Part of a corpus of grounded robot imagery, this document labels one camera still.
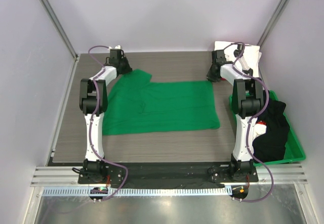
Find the left aluminium corner post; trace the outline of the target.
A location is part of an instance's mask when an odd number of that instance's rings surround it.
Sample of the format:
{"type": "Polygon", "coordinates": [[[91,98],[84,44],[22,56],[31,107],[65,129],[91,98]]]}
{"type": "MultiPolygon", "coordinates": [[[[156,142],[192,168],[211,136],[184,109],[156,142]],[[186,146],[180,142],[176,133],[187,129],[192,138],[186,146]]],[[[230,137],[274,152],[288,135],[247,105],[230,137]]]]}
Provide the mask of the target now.
{"type": "Polygon", "coordinates": [[[50,18],[51,22],[53,23],[57,33],[61,37],[63,43],[65,44],[66,48],[68,49],[69,53],[72,55],[73,59],[76,60],[78,58],[78,54],[74,49],[70,39],[68,38],[63,26],[61,25],[54,9],[52,8],[49,0],[39,0],[42,4],[45,12],[47,13],[48,17],[50,18]]]}

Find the right aluminium corner post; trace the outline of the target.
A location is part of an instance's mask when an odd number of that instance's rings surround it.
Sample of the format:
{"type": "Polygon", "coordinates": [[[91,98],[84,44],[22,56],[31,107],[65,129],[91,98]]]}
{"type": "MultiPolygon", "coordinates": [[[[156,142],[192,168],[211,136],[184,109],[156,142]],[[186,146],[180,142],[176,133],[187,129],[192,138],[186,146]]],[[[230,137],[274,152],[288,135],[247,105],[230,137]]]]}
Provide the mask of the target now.
{"type": "Polygon", "coordinates": [[[267,25],[263,30],[263,33],[261,34],[261,37],[257,43],[258,46],[263,47],[267,38],[271,34],[272,30],[274,29],[281,15],[283,14],[285,8],[287,7],[289,1],[290,0],[279,0],[274,12],[272,13],[267,25]]]}

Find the black t shirt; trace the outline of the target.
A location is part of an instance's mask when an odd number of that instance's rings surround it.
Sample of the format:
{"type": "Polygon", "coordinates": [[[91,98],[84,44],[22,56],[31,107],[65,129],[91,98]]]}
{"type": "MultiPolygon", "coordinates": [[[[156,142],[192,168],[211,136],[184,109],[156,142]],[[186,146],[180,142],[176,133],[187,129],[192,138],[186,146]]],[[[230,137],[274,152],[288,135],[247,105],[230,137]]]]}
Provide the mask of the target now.
{"type": "Polygon", "coordinates": [[[284,159],[290,125],[284,116],[286,103],[275,99],[269,93],[266,110],[258,116],[258,123],[263,122],[266,133],[253,140],[254,156],[262,162],[284,159]]]}

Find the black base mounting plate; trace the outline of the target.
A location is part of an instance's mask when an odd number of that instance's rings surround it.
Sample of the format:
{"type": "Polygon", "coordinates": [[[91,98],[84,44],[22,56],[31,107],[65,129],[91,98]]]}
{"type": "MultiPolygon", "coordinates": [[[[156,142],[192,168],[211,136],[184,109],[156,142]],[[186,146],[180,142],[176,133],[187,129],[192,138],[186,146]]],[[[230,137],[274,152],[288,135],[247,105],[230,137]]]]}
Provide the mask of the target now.
{"type": "Polygon", "coordinates": [[[258,182],[252,162],[173,162],[173,163],[117,163],[103,161],[83,162],[82,168],[72,168],[78,174],[78,183],[93,185],[91,199],[121,196],[126,192],[223,189],[233,185],[230,195],[245,198],[250,183],[258,182]]]}

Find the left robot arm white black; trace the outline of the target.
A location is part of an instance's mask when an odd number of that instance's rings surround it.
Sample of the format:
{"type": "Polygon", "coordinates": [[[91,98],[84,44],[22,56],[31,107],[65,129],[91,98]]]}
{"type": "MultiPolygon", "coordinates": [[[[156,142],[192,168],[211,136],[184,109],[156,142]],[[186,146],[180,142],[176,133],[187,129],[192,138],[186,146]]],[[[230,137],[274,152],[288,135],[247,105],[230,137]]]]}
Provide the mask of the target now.
{"type": "Polygon", "coordinates": [[[107,86],[119,75],[132,72],[120,45],[102,48],[109,50],[105,63],[99,62],[101,69],[94,76],[80,81],[79,108],[87,127],[87,150],[79,172],[80,184],[102,183],[108,179],[108,163],[104,159],[102,144],[103,119],[108,108],[107,86]]]}

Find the aluminium corner post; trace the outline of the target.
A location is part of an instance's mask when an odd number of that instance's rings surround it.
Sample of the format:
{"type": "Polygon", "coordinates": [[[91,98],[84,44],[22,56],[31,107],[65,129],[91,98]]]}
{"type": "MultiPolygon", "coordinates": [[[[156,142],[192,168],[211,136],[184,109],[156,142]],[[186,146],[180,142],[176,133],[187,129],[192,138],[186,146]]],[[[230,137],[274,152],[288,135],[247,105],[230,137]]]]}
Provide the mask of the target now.
{"type": "Polygon", "coordinates": [[[57,33],[61,37],[63,43],[65,44],[66,48],[68,49],[69,53],[72,55],[73,59],[76,60],[78,58],[78,54],[74,49],[70,39],[68,38],[63,26],[61,25],[54,9],[52,8],[49,0],[39,0],[42,4],[45,12],[47,13],[48,17],[50,18],[51,22],[53,23],[57,33]]]}
{"type": "Polygon", "coordinates": [[[258,46],[263,47],[267,38],[271,34],[272,30],[274,29],[281,15],[283,14],[285,8],[287,7],[289,1],[290,0],[279,0],[274,12],[272,13],[267,25],[263,30],[263,33],[261,34],[261,37],[257,43],[258,46]]]}

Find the green t shirt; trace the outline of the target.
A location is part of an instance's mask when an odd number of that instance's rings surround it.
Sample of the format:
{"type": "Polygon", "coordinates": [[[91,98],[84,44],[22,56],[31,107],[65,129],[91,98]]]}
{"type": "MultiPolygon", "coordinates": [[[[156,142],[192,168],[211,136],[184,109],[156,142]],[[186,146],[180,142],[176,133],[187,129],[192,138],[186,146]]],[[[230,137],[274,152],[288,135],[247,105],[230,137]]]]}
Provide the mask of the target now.
{"type": "Polygon", "coordinates": [[[111,88],[104,114],[105,136],[218,129],[209,81],[153,82],[142,71],[123,75],[111,88]]]}

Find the white t shirt in bin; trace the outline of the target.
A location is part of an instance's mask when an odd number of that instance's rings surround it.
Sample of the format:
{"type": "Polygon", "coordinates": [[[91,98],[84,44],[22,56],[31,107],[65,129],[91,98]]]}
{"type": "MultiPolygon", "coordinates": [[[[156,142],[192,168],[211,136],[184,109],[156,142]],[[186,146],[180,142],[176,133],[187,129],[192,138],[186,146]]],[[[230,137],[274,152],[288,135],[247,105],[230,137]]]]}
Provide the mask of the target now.
{"type": "Polygon", "coordinates": [[[265,122],[257,122],[253,131],[253,147],[259,147],[266,142],[267,125],[265,122]]]}

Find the folded white printed t shirt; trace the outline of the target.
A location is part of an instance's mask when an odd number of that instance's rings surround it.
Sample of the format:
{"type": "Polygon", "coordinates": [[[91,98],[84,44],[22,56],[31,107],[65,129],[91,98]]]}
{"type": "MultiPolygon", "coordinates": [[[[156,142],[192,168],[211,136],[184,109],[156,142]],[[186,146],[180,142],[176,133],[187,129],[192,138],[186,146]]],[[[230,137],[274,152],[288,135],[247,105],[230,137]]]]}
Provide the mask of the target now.
{"type": "MultiPolygon", "coordinates": [[[[234,62],[236,56],[234,55],[234,51],[237,49],[237,45],[232,45],[228,48],[225,48],[232,44],[229,41],[215,41],[214,49],[222,50],[224,49],[224,54],[226,61],[234,62]]],[[[259,51],[260,47],[255,45],[247,44],[245,46],[245,50],[243,56],[235,63],[235,68],[243,73],[243,70],[252,69],[253,77],[260,77],[259,75],[259,60],[262,56],[262,53],[259,51]]],[[[225,64],[220,68],[220,76],[226,79],[229,83],[233,84],[235,79],[246,79],[239,73],[237,73],[232,68],[232,64],[225,64]]]]}

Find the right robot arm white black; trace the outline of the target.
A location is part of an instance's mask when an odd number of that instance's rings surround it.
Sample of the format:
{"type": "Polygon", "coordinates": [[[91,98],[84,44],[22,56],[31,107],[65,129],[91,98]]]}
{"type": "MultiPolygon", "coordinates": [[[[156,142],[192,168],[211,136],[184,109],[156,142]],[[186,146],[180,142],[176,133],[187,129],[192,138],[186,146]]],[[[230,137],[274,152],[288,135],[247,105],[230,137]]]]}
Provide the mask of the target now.
{"type": "Polygon", "coordinates": [[[229,166],[225,170],[214,168],[221,177],[231,182],[243,182],[255,173],[253,131],[258,114],[264,108],[262,80],[253,76],[253,70],[239,70],[225,58],[224,50],[212,52],[212,65],[207,73],[210,82],[227,80],[232,85],[231,110],[236,116],[235,146],[229,166]]]}

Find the aluminium frame rail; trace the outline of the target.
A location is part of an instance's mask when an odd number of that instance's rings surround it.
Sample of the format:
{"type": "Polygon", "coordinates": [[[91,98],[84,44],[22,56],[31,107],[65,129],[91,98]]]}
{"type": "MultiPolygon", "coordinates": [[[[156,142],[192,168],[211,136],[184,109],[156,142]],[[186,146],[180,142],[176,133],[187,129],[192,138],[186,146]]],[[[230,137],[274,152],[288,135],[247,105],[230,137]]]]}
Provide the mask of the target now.
{"type": "MultiPolygon", "coordinates": [[[[307,184],[304,170],[299,163],[270,165],[275,184],[307,184]]],[[[37,167],[31,180],[32,187],[78,186],[78,176],[71,166],[37,167]]]]}

